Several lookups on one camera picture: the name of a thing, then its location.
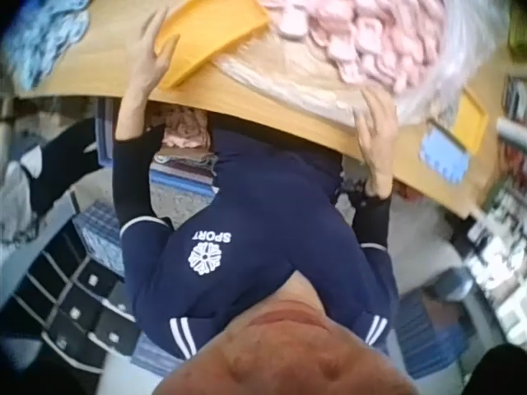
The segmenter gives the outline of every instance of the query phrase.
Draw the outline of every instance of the yellow box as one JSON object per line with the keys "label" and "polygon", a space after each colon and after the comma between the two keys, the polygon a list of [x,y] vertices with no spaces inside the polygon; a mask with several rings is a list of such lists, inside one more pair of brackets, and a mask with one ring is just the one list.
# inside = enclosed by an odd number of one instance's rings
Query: yellow box
{"label": "yellow box", "polygon": [[257,0],[190,0],[163,23],[156,52],[175,35],[180,41],[159,87],[179,85],[217,53],[264,30],[268,13]]}
{"label": "yellow box", "polygon": [[487,130],[488,114],[475,94],[464,89],[459,99],[458,115],[450,134],[471,155],[475,155]]}

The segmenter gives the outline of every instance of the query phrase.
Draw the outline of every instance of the white cloth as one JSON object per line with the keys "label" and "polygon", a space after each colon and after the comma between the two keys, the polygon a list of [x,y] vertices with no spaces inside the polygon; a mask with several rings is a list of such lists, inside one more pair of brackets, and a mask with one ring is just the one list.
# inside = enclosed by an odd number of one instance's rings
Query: white cloth
{"label": "white cloth", "polygon": [[42,171],[42,150],[39,146],[23,155],[20,162],[7,165],[6,177],[0,187],[0,267],[16,250],[15,236],[26,230],[33,218],[30,202],[30,183],[22,169],[24,165],[33,177]]}

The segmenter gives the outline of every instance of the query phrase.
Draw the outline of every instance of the wooden table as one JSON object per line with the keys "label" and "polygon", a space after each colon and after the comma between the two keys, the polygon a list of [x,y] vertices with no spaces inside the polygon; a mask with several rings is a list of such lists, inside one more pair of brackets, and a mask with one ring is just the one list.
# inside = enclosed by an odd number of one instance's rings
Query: wooden table
{"label": "wooden table", "polygon": [[[126,41],[137,34],[138,27],[150,12],[164,4],[174,5],[175,0],[95,0],[90,5],[91,24],[86,37],[68,50],[38,89],[18,94],[22,97],[122,96],[128,78]],[[401,129],[394,167],[396,178],[462,217],[466,217],[475,204],[481,203],[497,176],[495,125],[501,115],[504,76],[510,70],[511,61],[503,49],[481,67],[469,83],[486,106],[490,122],[482,147],[471,160],[469,172],[461,184],[447,183],[419,160],[425,125]],[[231,80],[213,65],[203,67],[176,91],[154,91],[151,99],[250,119],[344,155],[361,156],[352,129],[255,93]]]}

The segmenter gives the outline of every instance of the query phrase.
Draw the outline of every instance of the black sleeve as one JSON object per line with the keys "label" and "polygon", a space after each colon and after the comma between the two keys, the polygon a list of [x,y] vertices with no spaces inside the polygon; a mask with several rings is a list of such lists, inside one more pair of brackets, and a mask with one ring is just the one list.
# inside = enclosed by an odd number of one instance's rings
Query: black sleeve
{"label": "black sleeve", "polygon": [[352,228],[359,244],[378,244],[387,248],[391,197],[380,200],[363,195],[357,199],[350,194],[349,199],[356,209]]}
{"label": "black sleeve", "polygon": [[164,131],[165,125],[160,125],[133,140],[114,140],[112,189],[121,227],[140,216],[156,216],[150,200],[150,164],[161,149]]}

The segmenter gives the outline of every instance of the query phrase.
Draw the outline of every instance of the pink fabric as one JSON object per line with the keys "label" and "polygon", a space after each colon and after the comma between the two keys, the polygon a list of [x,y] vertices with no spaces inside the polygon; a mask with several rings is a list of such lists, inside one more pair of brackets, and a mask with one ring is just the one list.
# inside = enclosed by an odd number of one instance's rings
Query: pink fabric
{"label": "pink fabric", "polygon": [[442,0],[260,0],[282,18],[279,34],[312,40],[349,84],[394,93],[418,86],[441,51]]}
{"label": "pink fabric", "polygon": [[152,115],[154,123],[165,123],[163,146],[179,148],[209,148],[207,112],[183,105],[159,104]]}

